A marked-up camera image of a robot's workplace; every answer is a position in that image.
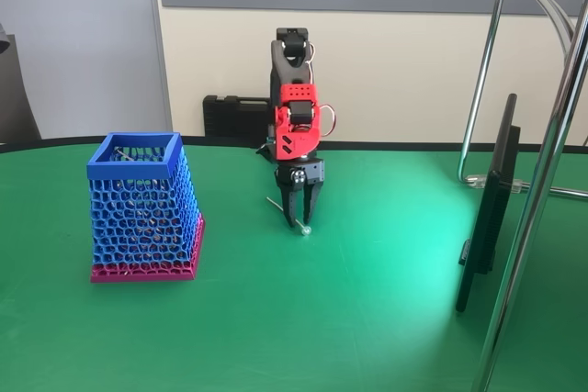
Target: black chair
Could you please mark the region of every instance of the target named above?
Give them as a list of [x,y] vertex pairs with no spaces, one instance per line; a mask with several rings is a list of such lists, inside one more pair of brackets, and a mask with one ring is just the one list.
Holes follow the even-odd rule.
[[18,62],[15,36],[0,25],[0,143],[40,140]]

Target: cable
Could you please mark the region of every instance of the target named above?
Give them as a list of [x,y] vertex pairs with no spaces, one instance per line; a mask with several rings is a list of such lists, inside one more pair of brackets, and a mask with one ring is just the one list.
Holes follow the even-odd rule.
[[309,42],[309,45],[311,47],[311,57],[306,61],[306,63],[309,65],[309,73],[311,75],[311,84],[314,84],[314,68],[312,68],[312,61],[314,60],[314,55],[316,54],[316,48],[315,46]]
[[[310,42],[309,42],[309,46],[311,47],[311,57],[306,61],[306,63],[309,65],[311,84],[314,84],[314,69],[312,68],[312,62],[314,61],[314,56],[316,55],[316,47]],[[326,107],[327,109],[329,109],[331,111],[331,115],[333,116],[333,125],[331,126],[331,129],[327,133],[321,135],[322,137],[328,137],[329,135],[331,135],[333,133],[334,128],[337,125],[337,114],[331,105],[320,106],[321,109],[323,107]]]
[[328,137],[329,135],[331,135],[334,131],[335,126],[337,125],[337,113],[334,111],[334,108],[331,105],[321,105],[319,106],[319,108],[322,110],[323,107],[326,107],[327,109],[329,109],[331,111],[331,115],[333,116],[333,125],[331,126],[331,129],[321,135],[322,137]]

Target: black case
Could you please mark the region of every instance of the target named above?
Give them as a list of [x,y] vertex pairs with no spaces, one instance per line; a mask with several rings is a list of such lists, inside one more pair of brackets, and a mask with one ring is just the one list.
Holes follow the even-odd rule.
[[269,98],[207,95],[202,100],[204,134],[243,140],[252,147],[266,142]]

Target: gray door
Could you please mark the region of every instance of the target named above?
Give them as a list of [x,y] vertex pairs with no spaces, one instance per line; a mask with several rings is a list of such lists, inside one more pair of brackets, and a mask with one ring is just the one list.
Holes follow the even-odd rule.
[[0,0],[42,138],[171,128],[153,0]]

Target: red robot bracket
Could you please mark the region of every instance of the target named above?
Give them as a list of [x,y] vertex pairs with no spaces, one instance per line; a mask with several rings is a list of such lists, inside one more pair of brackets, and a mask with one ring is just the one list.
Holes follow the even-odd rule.
[[276,159],[307,155],[321,140],[321,108],[314,84],[282,84],[276,107]]

